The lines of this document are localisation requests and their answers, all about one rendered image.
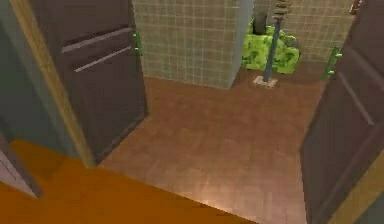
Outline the green leafy house plant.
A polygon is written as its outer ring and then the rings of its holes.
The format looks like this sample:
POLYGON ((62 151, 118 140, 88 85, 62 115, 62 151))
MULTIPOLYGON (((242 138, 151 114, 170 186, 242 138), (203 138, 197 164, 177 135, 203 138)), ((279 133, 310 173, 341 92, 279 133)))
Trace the green leafy house plant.
MULTIPOLYGON (((254 20, 251 20, 246 29, 241 65, 248 70, 264 71, 275 27, 267 25, 265 34, 254 34, 253 22, 254 20)), ((281 74, 292 74, 296 69, 300 56, 301 51, 297 39, 280 30, 272 70, 281 74)))

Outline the dark brown room door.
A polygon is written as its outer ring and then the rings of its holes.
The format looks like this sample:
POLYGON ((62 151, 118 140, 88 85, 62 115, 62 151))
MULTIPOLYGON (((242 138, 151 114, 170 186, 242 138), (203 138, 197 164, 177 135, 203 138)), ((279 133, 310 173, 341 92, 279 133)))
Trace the dark brown room door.
POLYGON ((327 224, 384 149, 384 0, 362 0, 300 148, 307 224, 327 224))
POLYGON ((29 0, 97 164, 147 115, 132 0, 29 0))

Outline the grey cabinet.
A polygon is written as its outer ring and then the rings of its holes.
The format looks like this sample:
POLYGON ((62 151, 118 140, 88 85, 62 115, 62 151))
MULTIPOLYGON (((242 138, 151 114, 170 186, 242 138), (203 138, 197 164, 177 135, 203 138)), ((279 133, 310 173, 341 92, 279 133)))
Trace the grey cabinet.
POLYGON ((0 132, 0 182, 34 198, 43 191, 0 132))

